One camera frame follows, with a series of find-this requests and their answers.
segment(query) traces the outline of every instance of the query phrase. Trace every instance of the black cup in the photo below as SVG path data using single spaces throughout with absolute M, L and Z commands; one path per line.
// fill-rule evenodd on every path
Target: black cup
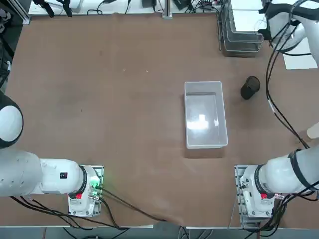
M 241 97 L 249 100 L 260 89 L 260 82 L 257 77 L 250 76 L 247 78 L 246 83 L 240 89 Z

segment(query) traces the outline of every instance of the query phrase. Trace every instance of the black cable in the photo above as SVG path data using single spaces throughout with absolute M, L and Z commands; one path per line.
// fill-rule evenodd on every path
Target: black cable
M 281 48 L 277 51 L 277 54 L 276 54 L 276 56 L 275 56 L 275 58 L 274 58 L 274 60 L 273 60 L 273 63 L 272 63 L 272 66 L 271 66 L 270 72 L 269 72 L 269 67 L 270 67 L 271 60 L 272 60 L 272 58 L 273 58 L 273 56 L 274 56 L 274 54 L 275 54 L 275 51 L 277 50 L 277 47 L 278 47 L 280 41 L 282 40 L 282 38 L 284 37 L 284 35 L 285 35 L 286 32 L 288 31 L 288 28 L 290 27 L 290 23 L 292 22 L 292 16 L 293 16 L 292 13 L 293 13 L 294 8 L 295 8 L 296 6 L 301 5 L 301 4 L 304 3 L 305 1 L 307 1 L 307 0 L 299 0 L 299 1 L 297 1 L 297 2 L 292 6 L 291 12 L 290 12 L 290 14 L 289 14 L 288 23 L 283 27 L 284 30 L 283 30 L 283 29 L 280 30 L 280 32 L 282 32 L 282 31 L 284 31 L 284 32 L 283 32 L 283 34 L 281 35 L 281 37 L 279 38 L 278 43 L 277 43 L 276 46 L 274 47 L 274 50 L 273 50 L 272 55 L 271 55 L 271 57 L 270 57 L 270 59 L 269 59 L 268 66 L 267 66 L 267 70 L 266 70 L 266 96 L 267 96 L 267 100 L 270 101 L 270 103 L 271 103 L 272 109 L 273 109 L 273 107 L 274 107 L 274 108 L 277 110 L 277 112 L 280 114 L 280 116 L 284 119 L 284 120 L 280 120 L 280 122 L 281 122 L 286 128 L 288 128 L 288 129 L 290 130 L 290 132 L 291 132 L 294 136 L 296 136 L 296 137 L 299 139 L 299 141 L 303 144 L 303 146 L 304 146 L 305 148 L 309 148 L 309 145 L 298 135 L 298 133 L 295 131 L 295 129 L 292 127 L 292 125 L 289 123 L 289 121 L 286 119 L 286 117 L 283 115 L 283 113 L 278 109 L 277 105 L 275 104 L 275 102 L 273 101 L 273 99 L 272 99 L 272 97 L 271 97 L 271 95 L 270 95 L 270 93 L 269 93 L 269 88 L 268 88 L 269 81 L 270 81 L 270 77 L 271 77 L 271 73 L 272 73 L 272 70 L 273 70 L 273 68 L 274 68 L 274 64 L 275 64 L 275 62 L 276 62 L 276 59 L 277 59 L 277 57 L 278 57 L 280 51 L 282 51 L 283 47 L 285 46 L 285 44 L 287 43 L 287 41 L 288 41 L 289 38 L 291 37 L 291 35 L 292 35 L 292 34 L 295 32 L 295 30 L 297 29 L 297 26 L 293 29 L 293 31 L 292 31 L 292 32 L 290 33 L 290 35 L 287 37 L 286 41 L 282 44 Z M 279 116 L 276 115 L 274 109 L 273 109 L 273 112 L 274 112 L 276 118 L 279 119 Z
M 62 228 L 63 230 L 65 230 L 66 233 L 68 233 L 72 238 L 74 239 L 78 239 L 75 235 L 72 235 L 66 228 Z M 112 237 L 111 239 L 115 239 L 117 237 L 119 237 L 120 235 L 122 235 L 123 233 L 126 233 L 130 228 L 125 229 L 123 232 L 120 232 L 119 234 L 117 234 L 116 236 Z M 88 238 L 95 238 L 96 236 L 86 236 L 82 239 L 88 239 Z
M 125 14 L 126 14 L 126 13 L 128 12 L 128 10 L 129 10 L 130 3 L 131 3 L 131 0 L 128 0 L 128 6 L 126 7 Z
M 121 233 L 117 234 L 116 236 L 112 237 L 111 239 L 115 239 L 117 237 L 119 237 L 120 235 L 122 235 L 123 233 L 126 233 L 130 228 L 125 229 L 124 231 L 122 231 Z
M 187 236 L 187 239 L 189 239 L 189 235 L 187 234 L 186 229 L 185 229 L 184 227 L 181 227 L 181 228 L 184 230 L 184 232 L 185 232 L 185 234 L 186 234 L 186 236 Z
M 122 203 L 124 203 L 124 204 L 126 204 L 127 206 L 129 206 L 131 209 L 133 209 L 133 210 L 135 210 L 135 211 L 137 211 L 137 212 L 139 212 L 139 213 L 142 213 L 143 215 L 145 215 L 145 216 L 147 216 L 147 217 L 149 217 L 149 218 L 151 218 L 151 219 L 153 219 L 153 220 L 156 220 L 156 221 L 159 221 L 159 222 L 166 222 L 166 220 L 164 220 L 164 219 L 160 219 L 160 218 L 157 218 L 157 217 L 155 217 L 155 216 L 152 216 L 152 215 L 150 215 L 150 214 L 144 212 L 143 210 L 141 210 L 141 209 L 139 209 L 139 208 L 133 206 L 132 204 L 130 204 L 130 203 L 124 201 L 124 200 L 121 199 L 120 197 L 116 196 L 115 194 L 111 193 L 110 191 L 108 191 L 108 190 L 106 190 L 106 189 L 104 189 L 104 188 L 96 187 L 96 189 L 103 190 L 103 191 L 106 192 L 107 194 L 111 195 L 112 197 L 116 198 L 117 200 L 119 200 L 119 201 L 121 201 Z
M 63 230 L 65 230 L 66 233 L 68 233 L 70 235 L 70 237 L 74 238 L 74 239 L 78 239 L 76 238 L 76 236 L 72 235 L 67 229 L 62 228 Z
M 290 36 L 291 36 L 291 35 L 295 32 L 295 30 L 297 29 L 297 26 L 296 26 L 296 27 L 294 28 L 294 30 L 291 32 L 290 36 L 287 37 L 287 39 L 286 39 L 285 42 L 282 44 L 282 46 L 281 46 L 281 48 L 279 49 L 279 51 L 277 51 L 276 56 L 275 56 L 275 58 L 274 58 L 274 60 L 273 60 L 273 62 L 272 62 L 272 66 L 271 66 L 271 68 L 270 68 L 270 70 L 269 70 L 270 63 L 271 63 L 272 58 L 273 58 L 273 56 L 274 56 L 274 54 L 275 54 L 275 52 L 276 52 L 276 50 L 277 50 L 278 44 L 280 43 L 280 41 L 282 40 L 282 38 L 283 38 L 284 35 L 286 34 L 288 28 L 289 28 L 289 25 L 286 25 L 285 30 L 284 30 L 283 34 L 281 35 L 281 37 L 279 38 L 278 43 L 277 43 L 276 46 L 274 47 L 273 52 L 272 52 L 272 55 L 271 55 L 271 57 L 270 57 L 270 59 L 269 59 L 269 62 L 268 62 L 268 66 L 267 66 L 267 70 L 266 70 L 266 96 L 267 96 L 268 101 L 271 102 L 272 106 L 277 110 L 277 112 L 278 112 L 278 113 L 280 114 L 280 116 L 284 119 L 284 121 L 287 123 L 287 125 L 284 123 L 283 120 L 280 120 L 280 122 L 281 122 L 293 135 L 295 135 L 295 136 L 299 139 L 299 141 L 303 144 L 303 146 L 304 146 L 305 148 L 309 148 L 308 144 L 307 144 L 306 142 L 304 142 L 304 140 L 298 135 L 298 133 L 295 131 L 295 129 L 292 127 L 292 125 L 289 123 L 289 121 L 286 119 L 286 117 L 283 115 L 283 113 L 278 109 L 277 105 L 275 104 L 274 100 L 272 99 L 272 97 L 271 97 L 271 95 L 270 95 L 269 88 L 268 88 L 268 87 L 269 87 L 269 81 L 270 81 L 271 73 L 272 73 L 272 71 L 273 71 L 273 68 L 274 68 L 276 59 L 277 59 L 277 57 L 278 57 L 278 55 L 279 55 L 279 53 L 280 53 L 279 51 L 282 50 L 282 48 L 285 46 L 285 44 L 286 44 L 287 41 L 289 40 Z M 274 112 L 276 118 L 279 119 L 279 116 L 276 115 L 276 112 L 275 112 L 275 111 L 273 111 L 273 112 Z
M 252 234 L 254 234 L 254 232 L 250 233 L 248 236 L 246 236 L 244 239 L 249 238 Z
M 110 209 L 109 205 L 106 203 L 106 201 L 105 201 L 103 198 L 100 197 L 100 200 L 101 200 L 101 202 L 105 205 L 105 207 L 107 208 L 107 210 L 108 210 L 108 212 L 109 212 L 109 214 L 110 214 L 110 218 L 111 218 L 111 221 L 112 221 L 113 225 L 114 225 L 117 229 L 120 230 L 120 226 L 115 222 L 115 219 L 114 219 L 114 217 L 113 217 L 113 214 L 112 214 L 112 212 L 111 212 L 111 209 Z
M 37 208 L 34 208 L 34 207 L 31 207 L 23 202 L 21 202 L 20 200 L 18 200 L 17 198 L 15 197 L 11 197 L 14 201 L 16 201 L 17 203 L 19 203 L 20 205 L 28 208 L 28 209 L 31 209 L 31 210 L 34 210 L 34 211 L 37 211 L 37 212 L 41 212 L 41 213 L 44 213 L 44 214 L 48 214 L 48 215 L 54 215 L 54 216 L 57 216 L 55 213 L 52 213 L 52 212 L 48 212 L 48 211 L 45 211 L 45 210 L 40 210 L 40 209 L 37 209 Z M 105 225 L 105 226 L 108 226 L 108 227 L 112 227 L 112 228 L 116 228 L 115 226 L 111 225 L 111 224 L 107 224 L 107 223 L 104 223 L 104 222 L 99 222 L 99 221 L 95 221 L 95 220 L 92 220 L 92 219 L 89 219 L 89 218 L 84 218 L 84 217 L 78 217 L 78 216 L 75 216 L 75 215 L 68 215 L 68 214 L 64 214 L 62 212 L 59 212 L 59 215 L 60 216 L 64 216 L 64 217 L 72 217 L 72 218 L 79 218 L 79 219 L 82 219 L 82 220 L 85 220 L 85 221 L 88 221 L 88 222 L 92 222 L 92 223 L 97 223 L 97 224 L 101 224 L 101 225 Z
M 40 207 L 37 206 L 37 205 L 34 205 L 34 204 L 28 202 L 23 196 L 20 196 L 20 198 L 21 198 L 26 204 L 28 204 L 30 207 L 34 207 L 34 208 L 37 208 L 37 209 L 39 209 L 39 210 L 46 210 L 46 211 L 48 211 L 48 212 L 51 212 L 53 215 L 59 217 L 59 218 L 62 219 L 64 222 L 66 222 L 68 225 L 70 225 L 72 228 L 83 229 L 83 230 L 85 230 L 85 231 L 91 230 L 91 229 L 87 229 L 87 228 L 81 227 L 73 218 L 67 216 L 67 218 L 69 218 L 70 220 L 72 220 L 73 223 L 77 226 L 77 227 L 75 227 L 75 226 L 72 225 L 69 221 L 67 221 L 66 219 L 64 219 L 64 218 L 60 215 L 60 212 L 59 212 L 59 211 L 51 210 L 51 209 L 49 209 L 49 208 L 43 206 L 43 205 L 40 204 L 39 202 L 37 202 L 37 203 L 40 205 Z
M 97 9 L 89 9 L 89 10 L 87 10 L 86 15 L 89 15 L 89 12 L 91 12 L 91 11 L 96 11 L 96 13 L 97 13 L 98 15 L 103 15 L 103 12 L 102 12 L 101 10 L 99 10 L 99 8 L 100 8 L 100 6 L 101 6 L 102 4 L 104 4 L 104 3 L 106 3 L 106 2 L 105 2 L 105 1 L 102 1 L 102 2 L 98 5 L 98 8 L 97 8 Z

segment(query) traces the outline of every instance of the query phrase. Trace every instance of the brown work surface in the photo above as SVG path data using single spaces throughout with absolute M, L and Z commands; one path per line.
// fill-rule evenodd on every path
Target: brown work surface
M 24 113 L 16 147 L 103 164 L 105 186 L 152 215 L 179 225 L 226 227 L 236 193 L 234 165 L 265 163 L 300 147 L 266 100 L 270 53 L 265 44 L 256 58 L 223 57 L 209 14 L 34 18 L 23 27 L 7 89 Z M 244 101 L 240 87 L 250 75 L 262 85 Z M 186 81 L 222 81 L 225 148 L 186 150 Z M 319 121 L 318 89 L 317 70 L 288 71 L 279 57 L 270 90 L 297 130 Z M 36 198 L 67 211 L 65 195 Z M 120 225 L 154 223 L 108 202 Z M 65 225 L 10 199 L 0 205 L 2 226 Z M 282 226 L 319 228 L 313 220 L 318 213 L 296 199 Z M 95 219 L 110 221 L 105 210 Z M 237 210 L 231 226 L 239 226 Z

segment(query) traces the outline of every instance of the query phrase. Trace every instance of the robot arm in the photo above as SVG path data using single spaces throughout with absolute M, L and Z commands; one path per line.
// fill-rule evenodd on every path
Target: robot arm
M 316 1 L 308 0 L 294 7 L 291 17 L 298 24 L 294 32 L 296 25 L 289 25 L 286 32 L 282 29 L 289 23 L 295 0 L 272 0 L 260 13 L 264 13 L 268 20 L 276 50 L 282 47 L 283 52 L 290 51 L 307 37 L 311 55 L 319 65 L 319 3 Z M 247 215 L 251 218 L 270 218 L 275 193 L 298 193 L 316 183 L 319 180 L 318 155 L 319 145 L 271 159 L 264 165 L 248 166 L 239 185 Z
M 290 25 L 282 40 L 279 42 L 283 32 L 280 32 L 289 21 L 289 16 L 295 0 L 272 0 L 267 3 L 260 13 L 264 13 L 272 41 L 278 44 L 280 49 L 287 37 L 289 40 L 284 45 L 282 51 L 287 52 L 294 49 L 305 37 L 308 38 L 311 54 L 317 64 L 319 64 L 319 3 L 316 0 L 308 0 L 293 10 L 292 21 L 299 21 L 301 24 L 293 32 L 295 26 Z
M 93 166 L 67 159 L 39 159 L 12 149 L 22 134 L 19 106 L 0 91 L 0 197 L 30 194 L 68 194 L 69 212 L 75 216 L 99 214 L 102 180 Z

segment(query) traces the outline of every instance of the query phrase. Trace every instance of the clear plastic container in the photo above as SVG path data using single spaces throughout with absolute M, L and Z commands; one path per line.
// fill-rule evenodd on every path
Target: clear plastic container
M 228 144 L 220 81 L 185 82 L 185 118 L 188 149 Z

